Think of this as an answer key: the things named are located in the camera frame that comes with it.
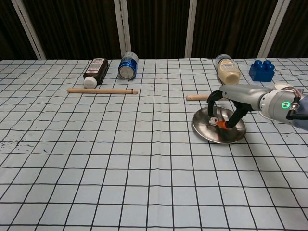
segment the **metal plate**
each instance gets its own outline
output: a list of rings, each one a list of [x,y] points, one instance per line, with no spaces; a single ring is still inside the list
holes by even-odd
[[[214,107],[213,116],[217,117],[219,121],[228,121],[233,111],[222,108]],[[192,126],[196,132],[209,141],[215,143],[235,143],[242,139],[246,134],[246,125],[240,120],[237,125],[229,130],[219,128],[209,124],[211,117],[208,116],[207,107],[200,109],[193,115]]]

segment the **blue toy block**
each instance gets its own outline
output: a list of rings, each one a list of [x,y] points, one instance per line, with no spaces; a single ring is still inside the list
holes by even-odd
[[[274,76],[275,66],[271,64],[271,61],[255,60],[255,63],[251,65],[249,75],[253,81],[271,82]]]

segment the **wooden dowel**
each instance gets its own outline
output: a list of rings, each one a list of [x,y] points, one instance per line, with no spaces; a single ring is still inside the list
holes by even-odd
[[[186,100],[207,100],[208,95],[188,95],[186,96]]]
[[[69,88],[69,93],[91,93],[91,94],[138,94],[134,89],[103,89],[103,88]]]

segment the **cream bottle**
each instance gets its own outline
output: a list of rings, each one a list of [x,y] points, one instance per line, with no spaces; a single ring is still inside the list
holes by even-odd
[[[230,56],[227,54],[217,56],[216,65],[218,77],[224,84],[237,84],[240,81],[241,72]]]

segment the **metal can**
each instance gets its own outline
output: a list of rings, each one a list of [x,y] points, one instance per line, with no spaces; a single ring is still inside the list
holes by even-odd
[[[138,56],[133,52],[126,52],[119,65],[119,76],[125,80],[136,77]]]

